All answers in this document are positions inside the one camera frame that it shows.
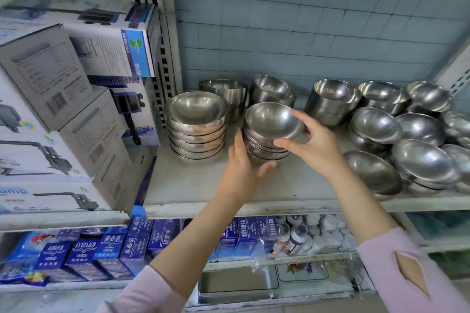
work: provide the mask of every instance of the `person's right hand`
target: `person's right hand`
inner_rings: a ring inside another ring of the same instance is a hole
[[[309,141],[299,144],[288,139],[275,139],[274,145],[300,156],[311,168],[327,179],[339,170],[349,168],[339,150],[335,134],[304,112],[292,110],[292,114],[302,120],[308,128]]]

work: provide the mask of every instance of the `forearm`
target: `forearm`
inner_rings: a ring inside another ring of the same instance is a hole
[[[397,226],[360,178],[344,165],[327,175],[339,207],[358,244],[389,232]]]
[[[218,193],[150,263],[168,284],[188,298],[223,232],[242,204]]]

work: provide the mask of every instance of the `white box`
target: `white box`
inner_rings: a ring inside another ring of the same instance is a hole
[[[99,0],[91,3],[92,7],[83,2],[15,2],[15,8],[25,9],[3,9],[0,16],[63,24],[86,74],[155,77],[152,57],[159,51],[161,36],[155,5],[135,3],[116,8]]]
[[[93,87],[82,107],[52,132],[33,118],[30,120],[26,113],[17,132],[0,126],[0,166],[36,173],[94,176],[109,152],[122,144],[121,135],[126,129],[107,88]]]
[[[114,210],[134,173],[123,144],[108,154],[93,179],[2,170],[0,213]]]
[[[89,76],[90,83],[108,87],[123,126],[127,148],[160,144],[157,133],[158,105],[151,78]]]
[[[57,130],[92,93],[61,25],[0,19],[0,66],[0,127],[13,132],[24,114]]]

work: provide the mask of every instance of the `pink shirt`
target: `pink shirt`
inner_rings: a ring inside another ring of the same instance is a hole
[[[470,304],[448,277],[400,228],[362,243],[357,251],[389,312],[470,312]],[[395,252],[420,263],[431,297],[402,276]],[[100,305],[97,313],[180,312],[185,304],[185,298],[147,266],[114,301]]]

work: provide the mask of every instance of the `hand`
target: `hand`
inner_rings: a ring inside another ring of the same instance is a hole
[[[310,138],[308,143],[299,144],[292,140],[275,139],[274,145],[300,156],[307,165],[327,179],[337,174],[342,168],[349,169],[349,165],[339,150],[335,134],[304,112],[293,110],[292,114],[307,126],[308,131],[304,133]]]
[[[242,132],[237,129],[235,143],[228,149],[228,163],[219,183],[218,194],[234,197],[243,205],[250,200],[258,182],[275,167],[276,162],[270,161],[263,164],[258,171],[252,172]]]

